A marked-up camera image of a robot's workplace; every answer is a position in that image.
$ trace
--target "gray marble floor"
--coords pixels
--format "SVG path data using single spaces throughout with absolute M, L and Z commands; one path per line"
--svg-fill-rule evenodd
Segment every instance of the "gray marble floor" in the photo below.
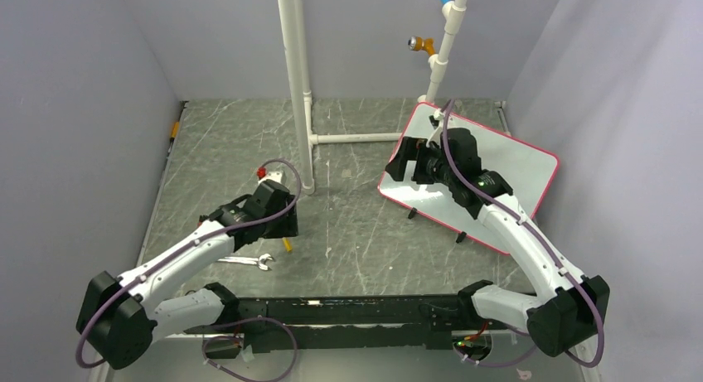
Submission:
M 414 106 L 413 99 L 319 99 L 313 130 L 399 132 Z M 455 112 L 501 128 L 490 99 L 462 99 Z M 291 239 L 293 252 L 286 253 L 281 240 L 261 240 L 237 254 L 270 253 L 277 259 L 272 271 L 213 264 L 182 291 L 219 281 L 241 297 L 455 293 L 480 279 L 531 291 L 510 257 L 470 241 L 455 244 L 453 231 L 422 217 L 408 220 L 405 208 L 379 195 L 393 146 L 317 146 L 317 190 L 298 203 L 300 236 Z M 192 232 L 200 214 L 252 192 L 256 168 L 275 157 L 298 160 L 289 100 L 188 103 L 143 261 Z

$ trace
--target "white wall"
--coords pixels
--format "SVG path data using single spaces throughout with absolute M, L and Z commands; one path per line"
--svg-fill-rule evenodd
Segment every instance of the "white wall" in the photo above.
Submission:
M 0 372 L 84 380 L 89 280 L 134 265 L 178 102 L 123 0 L 0 0 Z
M 540 220 L 612 296 L 607 381 L 703 378 L 703 0 L 560 0 L 508 98 L 563 168 Z
M 181 99 L 288 97 L 276 0 L 126 0 Z M 468 0 L 441 96 L 505 99 L 558 0 Z M 415 97 L 439 0 L 303 0 L 316 97 Z

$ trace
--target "wrench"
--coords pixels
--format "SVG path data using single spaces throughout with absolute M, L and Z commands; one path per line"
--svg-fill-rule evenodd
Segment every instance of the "wrench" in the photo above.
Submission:
M 266 265 L 266 262 L 268 261 L 273 261 L 275 262 L 276 259 L 274 259 L 273 256 L 269 254 L 263 254 L 259 256 L 258 258 L 249 258 L 246 256 L 225 256 L 224 258 L 218 260 L 217 262 L 223 262 L 223 263 L 228 263 L 228 264 L 250 264 L 252 266 L 258 266 L 261 270 L 264 271 L 269 271 L 271 268 Z

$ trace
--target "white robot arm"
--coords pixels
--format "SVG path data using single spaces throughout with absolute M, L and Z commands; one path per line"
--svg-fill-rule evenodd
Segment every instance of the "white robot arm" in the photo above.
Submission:
M 107 272 L 93 278 L 76 323 L 81 337 L 119 370 L 165 336 L 220 319 L 238 319 L 239 300 L 219 283 L 171 297 L 193 275 L 246 244 L 298 235 L 295 196 L 282 182 L 282 172 L 262 176 L 253 195 L 241 196 L 202 217 L 195 231 L 156 258 L 117 278 Z M 286 208 L 268 222 L 226 231 Z
M 545 238 L 503 177 L 482 168 L 470 131 L 444 126 L 450 113 L 448 107 L 430 116 L 435 130 L 428 138 L 403 137 L 385 171 L 403 181 L 407 162 L 412 161 L 413 182 L 445 185 L 455 203 L 496 234 L 536 293 L 514 293 L 481 281 L 459 292 L 460 312 L 527 331 L 537 347 L 552 356 L 601 335 L 608 284 L 600 276 L 587 278 Z

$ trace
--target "brass valve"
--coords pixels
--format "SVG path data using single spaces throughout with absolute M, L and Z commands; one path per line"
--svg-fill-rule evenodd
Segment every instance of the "brass valve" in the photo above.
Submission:
M 434 55 L 434 40 L 432 38 L 423 40 L 418 36 L 412 36 L 408 40 L 408 47 L 411 51 L 425 51 L 428 56 Z

